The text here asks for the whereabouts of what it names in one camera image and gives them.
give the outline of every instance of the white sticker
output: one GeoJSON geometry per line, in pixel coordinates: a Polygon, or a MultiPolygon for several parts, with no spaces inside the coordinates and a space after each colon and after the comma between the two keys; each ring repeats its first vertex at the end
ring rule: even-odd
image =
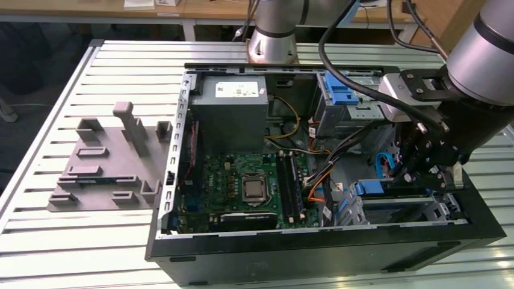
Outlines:
{"type": "Polygon", "coordinates": [[[181,14],[178,14],[178,13],[158,13],[158,16],[181,17],[181,14]]]}
{"type": "Polygon", "coordinates": [[[328,207],[324,207],[324,215],[328,217],[329,220],[332,219],[332,211],[328,207]]]}
{"type": "Polygon", "coordinates": [[[309,136],[316,138],[316,128],[309,128],[309,136]]]}
{"type": "Polygon", "coordinates": [[[258,98],[260,87],[257,82],[218,82],[218,98],[258,98]]]}

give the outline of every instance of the motherboard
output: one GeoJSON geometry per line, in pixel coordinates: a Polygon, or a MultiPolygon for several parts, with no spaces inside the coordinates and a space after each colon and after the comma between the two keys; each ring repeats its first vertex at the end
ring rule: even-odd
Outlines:
{"type": "Polygon", "coordinates": [[[184,233],[318,227],[304,154],[208,155],[202,189],[182,196],[184,233]]]}

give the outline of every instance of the green circuit board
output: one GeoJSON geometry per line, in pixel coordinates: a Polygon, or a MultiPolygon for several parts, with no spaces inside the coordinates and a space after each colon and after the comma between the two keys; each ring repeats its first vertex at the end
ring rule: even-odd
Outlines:
{"type": "MultiPolygon", "coordinates": [[[[309,175],[306,156],[297,155],[296,162],[298,176],[302,178],[309,175]]],[[[294,223],[285,221],[276,154],[208,155],[202,192],[197,196],[185,196],[184,211],[189,233],[209,232],[208,215],[212,213],[276,213],[277,229],[320,226],[316,206],[306,208],[304,220],[294,223]],[[258,205],[250,205],[244,200],[244,181],[249,175],[266,175],[268,197],[258,205]]]]}

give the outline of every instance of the ram slot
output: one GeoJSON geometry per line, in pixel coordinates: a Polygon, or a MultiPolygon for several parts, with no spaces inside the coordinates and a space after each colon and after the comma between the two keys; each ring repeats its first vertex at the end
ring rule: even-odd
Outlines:
{"type": "Polygon", "coordinates": [[[296,222],[296,212],[294,212],[294,198],[290,189],[290,172],[289,169],[290,162],[288,161],[289,156],[284,154],[284,152],[277,154],[277,172],[278,172],[278,180],[280,180],[280,192],[281,192],[281,202],[282,202],[282,214],[285,222],[294,223],[296,222]]]}
{"type": "Polygon", "coordinates": [[[294,199],[296,199],[296,202],[294,202],[296,212],[300,219],[304,220],[306,218],[306,215],[304,213],[305,209],[304,209],[304,200],[302,200],[302,185],[300,182],[297,162],[296,162],[296,156],[293,152],[290,152],[290,163],[292,163],[292,175],[293,175],[292,188],[294,191],[294,199]]]}

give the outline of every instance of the aluminum slotted table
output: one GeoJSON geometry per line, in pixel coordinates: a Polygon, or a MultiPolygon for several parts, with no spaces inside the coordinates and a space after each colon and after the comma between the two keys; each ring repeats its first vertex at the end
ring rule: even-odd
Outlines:
{"type": "MultiPolygon", "coordinates": [[[[145,261],[151,210],[50,213],[47,200],[69,162],[83,117],[121,126],[117,101],[134,103],[145,124],[174,121],[184,64],[246,63],[245,45],[214,42],[97,41],[82,59],[0,198],[0,288],[178,288],[145,261]]],[[[330,45],[336,64],[439,68],[441,59],[396,46],[330,45]]],[[[317,45],[300,45],[302,64],[320,64],[317,45]]],[[[509,235],[406,274],[277,281],[245,288],[513,288],[513,131],[477,150],[467,170],[509,235]]],[[[221,285],[217,288],[232,288],[221,285]]]]}

